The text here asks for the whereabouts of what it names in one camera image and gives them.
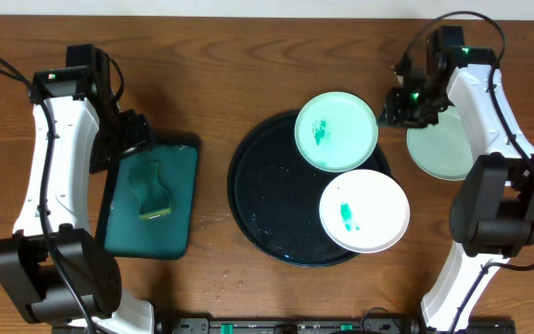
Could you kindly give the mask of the white plate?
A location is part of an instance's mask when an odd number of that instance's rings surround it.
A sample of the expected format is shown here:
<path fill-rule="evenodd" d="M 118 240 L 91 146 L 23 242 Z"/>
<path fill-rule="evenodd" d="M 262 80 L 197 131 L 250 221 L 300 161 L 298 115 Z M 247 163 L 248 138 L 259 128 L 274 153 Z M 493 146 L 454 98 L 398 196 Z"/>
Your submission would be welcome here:
<path fill-rule="evenodd" d="M 396 244 L 410 222 L 409 200 L 390 176 L 353 170 L 335 177 L 324 189 L 319 217 L 325 233 L 340 247 L 376 253 Z"/>

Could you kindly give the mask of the green yellow sponge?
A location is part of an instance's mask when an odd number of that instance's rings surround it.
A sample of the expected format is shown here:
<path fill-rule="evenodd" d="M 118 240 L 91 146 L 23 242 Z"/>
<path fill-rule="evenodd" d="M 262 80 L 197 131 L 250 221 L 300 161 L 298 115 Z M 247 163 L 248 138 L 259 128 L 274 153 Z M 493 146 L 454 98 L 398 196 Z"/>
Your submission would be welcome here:
<path fill-rule="evenodd" d="M 161 179 L 161 164 L 151 161 L 134 166 L 128 183 L 139 201 L 139 218 L 155 219 L 172 211 L 172 194 Z"/>

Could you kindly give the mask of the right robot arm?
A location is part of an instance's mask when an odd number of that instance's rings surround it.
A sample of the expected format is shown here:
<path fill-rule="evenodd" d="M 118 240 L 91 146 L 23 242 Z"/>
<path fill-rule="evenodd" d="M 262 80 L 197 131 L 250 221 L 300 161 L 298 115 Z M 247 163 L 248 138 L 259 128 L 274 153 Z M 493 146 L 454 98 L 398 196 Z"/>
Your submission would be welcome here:
<path fill-rule="evenodd" d="M 460 26 L 421 33 L 426 67 L 403 54 L 378 122 L 423 129 L 449 107 L 459 113 L 474 163 L 451 204 L 449 257 L 420 306 L 422 330 L 458 333 L 499 269 L 534 270 L 534 147 L 502 87 L 503 53 L 467 45 Z"/>

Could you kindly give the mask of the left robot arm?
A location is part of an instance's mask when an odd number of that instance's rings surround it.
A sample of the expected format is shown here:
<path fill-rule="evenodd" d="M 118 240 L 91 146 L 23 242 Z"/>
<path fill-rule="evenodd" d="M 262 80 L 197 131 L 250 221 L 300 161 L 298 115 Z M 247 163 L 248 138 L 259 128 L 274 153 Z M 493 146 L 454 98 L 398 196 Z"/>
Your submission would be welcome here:
<path fill-rule="evenodd" d="M 0 239 L 0 284 L 21 317 L 56 333 L 151 333 L 154 307 L 121 286 L 116 259 L 92 235 L 93 173 L 150 146 L 146 118 L 121 110 L 119 66 L 94 45 L 71 45 L 63 68 L 25 78 L 0 58 L 0 73 L 28 89 L 35 143 L 27 193 L 12 235 Z"/>

